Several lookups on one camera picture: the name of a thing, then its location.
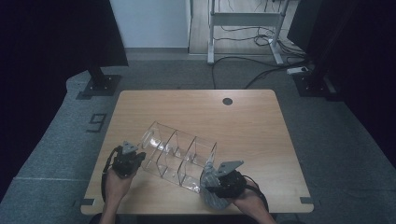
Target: white wall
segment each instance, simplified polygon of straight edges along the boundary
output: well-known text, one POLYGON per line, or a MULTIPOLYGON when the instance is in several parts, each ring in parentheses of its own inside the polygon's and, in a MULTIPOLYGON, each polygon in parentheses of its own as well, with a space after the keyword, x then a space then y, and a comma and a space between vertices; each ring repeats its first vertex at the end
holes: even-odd
POLYGON ((188 47, 190 0, 110 2, 125 48, 188 47))

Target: transparent container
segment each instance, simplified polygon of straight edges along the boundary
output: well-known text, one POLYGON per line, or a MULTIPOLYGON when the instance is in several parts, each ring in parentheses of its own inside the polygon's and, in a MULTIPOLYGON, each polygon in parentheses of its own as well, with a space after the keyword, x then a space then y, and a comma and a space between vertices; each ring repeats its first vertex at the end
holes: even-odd
POLYGON ((217 143, 154 121, 141 140, 146 151, 145 171, 199 193, 207 160, 214 159, 217 143))

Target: wire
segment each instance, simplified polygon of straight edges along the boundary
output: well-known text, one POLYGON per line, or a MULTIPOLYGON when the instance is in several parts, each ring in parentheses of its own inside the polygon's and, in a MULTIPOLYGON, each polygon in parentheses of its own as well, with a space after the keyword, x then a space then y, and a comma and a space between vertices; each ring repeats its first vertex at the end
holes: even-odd
POLYGON ((256 37, 254 38, 254 43, 259 46, 259 47, 263 47, 263 46, 267 46, 270 45, 270 41, 268 39, 266 39, 268 36, 266 35, 256 35, 256 37), (266 44, 260 44, 259 43, 259 39, 262 39, 264 41, 266 41, 266 44))
POLYGON ((112 165, 112 164, 110 164, 110 163, 111 163, 111 158, 113 158, 113 155, 114 155, 114 153, 115 153, 117 150, 118 150, 118 147, 114 148, 114 149, 111 151, 110 156, 107 158, 105 168, 103 169, 103 174, 107 173, 108 168, 110 167, 110 165, 112 165))
POLYGON ((233 8, 231 7, 230 0, 228 0, 228 6, 229 6, 229 7, 230 7, 230 9, 233 11, 233 8))
POLYGON ((262 0, 260 0, 260 3, 259 3, 259 5, 256 7, 256 9, 254 9, 254 11, 253 12, 256 12, 256 10, 257 10, 257 8, 259 8, 259 6, 262 4, 262 0))
POLYGON ((300 58, 304 58, 305 57, 305 52, 303 52, 300 49, 293 49, 290 48, 288 46, 286 46, 284 43, 282 43, 282 41, 278 40, 277 43, 279 44, 281 50, 286 53, 286 54, 291 54, 300 58))
POLYGON ((289 59, 290 58, 299 58, 299 59, 301 59, 301 57, 299 57, 299 56, 291 56, 291 57, 286 57, 286 62, 288 63, 288 64, 290 64, 290 62, 289 62, 289 59))
POLYGON ((273 9, 273 11, 275 12, 275 9, 274 9, 274 0, 273 0, 273 2, 272 2, 272 4, 271 4, 271 7, 272 7, 272 9, 273 9))
POLYGON ((267 31, 273 32, 272 30, 270 30, 270 29, 268 29, 268 28, 265 28, 265 27, 262 27, 262 26, 249 26, 249 27, 242 27, 242 28, 237 28, 237 29, 232 29, 232 30, 224 29, 223 26, 221 26, 221 28, 222 28, 223 31, 227 31, 227 32, 240 31, 240 30, 247 30, 247 29, 263 29, 263 30, 267 30, 267 31))
POLYGON ((242 39, 234 39, 234 38, 228 38, 228 37, 223 37, 223 38, 215 38, 213 37, 214 40, 234 40, 234 41, 243 41, 243 40, 249 40, 249 39, 254 39, 257 36, 253 36, 253 37, 247 37, 247 38, 242 38, 242 39))
POLYGON ((242 175, 243 177, 247 177, 249 180, 251 180, 255 185, 256 185, 256 187, 257 187, 257 189, 258 190, 260 190, 260 187, 259 187, 259 185, 256 183, 256 181, 254 181, 250 176, 248 176, 248 175, 242 175))
POLYGON ((279 1, 279 7, 277 8, 277 12, 280 11, 280 6, 282 5, 282 0, 279 1))
POLYGON ((255 76, 251 81, 249 81, 249 83, 246 85, 245 89, 248 89, 257 80, 262 79, 262 78, 266 78, 272 72, 280 71, 280 70, 283 70, 283 69, 286 69, 286 68, 290 68, 290 67, 293 67, 293 66, 296 66, 296 65, 302 65, 302 64, 308 63, 308 60, 306 58, 304 58, 302 61, 297 62, 297 63, 291 63, 289 65, 278 65, 278 64, 272 64, 272 63, 264 63, 264 62, 261 62, 261 61, 257 61, 257 60, 249 59, 249 58, 243 58, 243 57, 235 57, 235 56, 223 57, 223 58, 218 59, 217 61, 215 61, 212 64, 211 71, 212 71, 212 81, 213 81, 213 89, 214 90, 217 88, 216 79, 215 79, 215 73, 214 73, 215 65, 218 64, 219 62, 225 60, 225 59, 243 59, 243 60, 248 60, 248 61, 252 61, 252 62, 255 62, 255 63, 261 63, 261 64, 264 64, 264 65, 268 65, 268 66, 274 67, 273 69, 263 71, 263 72, 259 73, 257 76, 255 76))
POLYGON ((267 11, 267 6, 268 6, 268 0, 267 0, 267 2, 265 3, 264 12, 266 12, 266 11, 267 11))

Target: power strip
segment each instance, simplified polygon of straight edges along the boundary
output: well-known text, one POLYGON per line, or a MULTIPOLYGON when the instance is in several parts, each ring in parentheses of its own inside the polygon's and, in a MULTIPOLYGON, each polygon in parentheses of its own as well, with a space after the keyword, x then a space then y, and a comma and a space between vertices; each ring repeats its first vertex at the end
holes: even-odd
POLYGON ((305 66, 303 66, 303 67, 289 68, 286 72, 288 73, 288 75, 296 75, 307 71, 308 69, 305 66))

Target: metal rack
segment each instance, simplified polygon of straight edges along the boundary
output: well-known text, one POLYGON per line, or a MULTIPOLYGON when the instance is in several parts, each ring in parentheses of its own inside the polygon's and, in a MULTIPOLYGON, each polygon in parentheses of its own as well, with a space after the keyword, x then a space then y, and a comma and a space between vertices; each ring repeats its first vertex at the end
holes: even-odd
POLYGON ((280 49, 276 44, 279 38, 280 29, 283 20, 285 20, 286 10, 289 1, 286 0, 280 12, 263 12, 263 13, 235 13, 235 12, 216 12, 215 1, 210 0, 209 12, 209 40, 207 45, 207 63, 212 64, 215 61, 215 40, 213 37, 215 26, 274 26, 276 28, 274 37, 269 39, 269 46, 274 55, 277 64, 282 64, 280 49))

